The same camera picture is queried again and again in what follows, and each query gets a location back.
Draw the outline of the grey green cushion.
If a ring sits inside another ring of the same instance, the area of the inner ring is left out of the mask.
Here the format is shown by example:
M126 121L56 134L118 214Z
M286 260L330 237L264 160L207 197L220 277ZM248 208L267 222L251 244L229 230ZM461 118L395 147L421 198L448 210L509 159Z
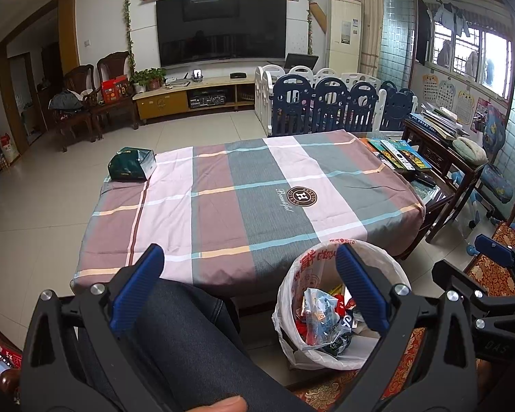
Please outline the grey green cushion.
M485 165L488 156L485 150L471 139L459 137L451 144L455 152L471 165Z

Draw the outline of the dark wooden side table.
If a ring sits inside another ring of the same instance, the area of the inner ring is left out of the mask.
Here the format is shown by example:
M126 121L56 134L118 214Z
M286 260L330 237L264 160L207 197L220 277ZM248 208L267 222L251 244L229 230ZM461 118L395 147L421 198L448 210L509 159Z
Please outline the dark wooden side table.
M443 139L430 133L420 124L404 121L402 139L417 146L417 152L424 157L432 169L432 175L439 193L426 204L424 222L412 244L398 256L405 260L424 239L434 241L443 227L453 222L480 180L483 165L472 165L464 161Z

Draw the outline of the plaid tablecloth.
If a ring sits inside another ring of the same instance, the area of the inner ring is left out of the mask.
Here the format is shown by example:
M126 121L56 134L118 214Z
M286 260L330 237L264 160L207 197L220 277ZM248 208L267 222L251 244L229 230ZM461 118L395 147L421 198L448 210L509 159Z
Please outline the plaid tablecloth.
M158 244L165 279L266 292L329 240L400 255L424 218L408 182L343 130L186 147L158 154L146 181L104 181L70 286L106 283Z

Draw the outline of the wooden tv cabinet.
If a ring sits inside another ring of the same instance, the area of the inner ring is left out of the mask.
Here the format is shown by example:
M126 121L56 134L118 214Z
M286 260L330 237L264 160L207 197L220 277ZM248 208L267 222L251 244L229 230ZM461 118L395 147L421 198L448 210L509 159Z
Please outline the wooden tv cabinet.
M255 78L210 77L201 82L188 80L137 94L133 97L139 120L201 114L213 110L249 109L255 107Z

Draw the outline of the colourful books on table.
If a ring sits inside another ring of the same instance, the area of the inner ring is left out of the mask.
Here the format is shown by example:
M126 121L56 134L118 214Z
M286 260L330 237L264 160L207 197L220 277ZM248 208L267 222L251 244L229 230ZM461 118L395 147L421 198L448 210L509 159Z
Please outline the colourful books on table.
M362 139L390 168L401 172L429 171L432 166L406 141L398 139Z

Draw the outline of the green tissue box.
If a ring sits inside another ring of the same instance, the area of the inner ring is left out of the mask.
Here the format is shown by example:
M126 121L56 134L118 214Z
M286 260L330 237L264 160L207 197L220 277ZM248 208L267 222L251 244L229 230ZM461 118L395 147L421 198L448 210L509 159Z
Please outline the green tissue box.
M112 181L147 181L156 165L153 150L123 147L108 162L107 170Z

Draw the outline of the stack of books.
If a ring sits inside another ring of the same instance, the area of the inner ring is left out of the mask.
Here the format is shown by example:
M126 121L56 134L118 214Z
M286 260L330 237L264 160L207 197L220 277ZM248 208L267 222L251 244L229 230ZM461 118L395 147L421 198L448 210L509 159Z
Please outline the stack of books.
M459 137L469 135L463 125L457 122L455 114L444 107L437 108L429 102L423 103L421 110L417 113L409 114L408 121L422 127L443 141L451 142Z

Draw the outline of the navy white baby fence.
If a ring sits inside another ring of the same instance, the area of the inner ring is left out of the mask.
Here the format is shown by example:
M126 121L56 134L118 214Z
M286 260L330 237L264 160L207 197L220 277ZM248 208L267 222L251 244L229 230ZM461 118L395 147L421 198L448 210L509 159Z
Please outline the navy white baby fence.
M255 112L269 136L295 136L337 129L357 134L397 132L417 110L408 88L360 72L337 76L298 65L256 68Z

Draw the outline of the beige curtain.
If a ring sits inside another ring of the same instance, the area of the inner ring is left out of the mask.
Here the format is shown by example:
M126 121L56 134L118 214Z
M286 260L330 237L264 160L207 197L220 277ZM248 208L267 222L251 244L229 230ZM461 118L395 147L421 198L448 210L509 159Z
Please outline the beige curtain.
M383 0L361 0L363 9L363 38L361 47L362 73L376 76L382 39Z

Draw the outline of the white lined trash bin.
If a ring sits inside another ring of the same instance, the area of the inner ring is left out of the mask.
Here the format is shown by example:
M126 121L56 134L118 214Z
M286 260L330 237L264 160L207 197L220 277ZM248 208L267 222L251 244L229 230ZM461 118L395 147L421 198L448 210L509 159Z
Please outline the white lined trash bin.
M401 265L385 250L360 240L329 240L301 254L282 281L272 315L281 348L294 368L357 370L379 340L351 292L354 284L345 284L337 272L337 251L344 244L391 284L409 284Z

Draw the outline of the red gift box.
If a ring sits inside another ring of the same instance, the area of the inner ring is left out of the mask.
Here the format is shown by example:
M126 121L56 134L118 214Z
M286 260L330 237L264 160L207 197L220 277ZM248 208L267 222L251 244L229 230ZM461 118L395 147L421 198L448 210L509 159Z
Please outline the red gift box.
M101 83L104 104L113 104L130 95L130 82L127 75L115 77Z

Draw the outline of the potted green plant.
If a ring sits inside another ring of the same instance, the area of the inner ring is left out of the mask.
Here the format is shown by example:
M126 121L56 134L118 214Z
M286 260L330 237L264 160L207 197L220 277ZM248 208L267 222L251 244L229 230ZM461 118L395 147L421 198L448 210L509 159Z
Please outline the potted green plant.
M136 94L153 91L162 87L166 70L162 68L148 68L132 73L131 81Z

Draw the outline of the light blue face mask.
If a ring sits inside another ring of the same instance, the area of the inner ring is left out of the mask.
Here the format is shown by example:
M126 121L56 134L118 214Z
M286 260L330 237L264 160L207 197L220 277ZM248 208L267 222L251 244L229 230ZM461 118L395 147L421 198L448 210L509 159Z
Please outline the light blue face mask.
M340 321L344 315L337 310L340 300L315 287L303 295L302 315L306 324L305 343L312 348L333 344L342 334Z

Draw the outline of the white standing air conditioner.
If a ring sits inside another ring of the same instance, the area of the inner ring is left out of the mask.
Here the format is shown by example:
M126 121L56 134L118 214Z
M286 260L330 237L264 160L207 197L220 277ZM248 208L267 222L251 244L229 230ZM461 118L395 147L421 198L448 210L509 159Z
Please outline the white standing air conditioner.
M360 1L330 0L325 63L339 76L359 71L362 21Z

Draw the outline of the large black television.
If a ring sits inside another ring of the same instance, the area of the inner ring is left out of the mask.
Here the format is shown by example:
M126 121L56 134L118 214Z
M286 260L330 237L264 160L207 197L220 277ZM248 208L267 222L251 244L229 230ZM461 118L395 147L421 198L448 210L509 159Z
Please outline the large black television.
M156 19L162 66L285 56L286 0L160 0Z

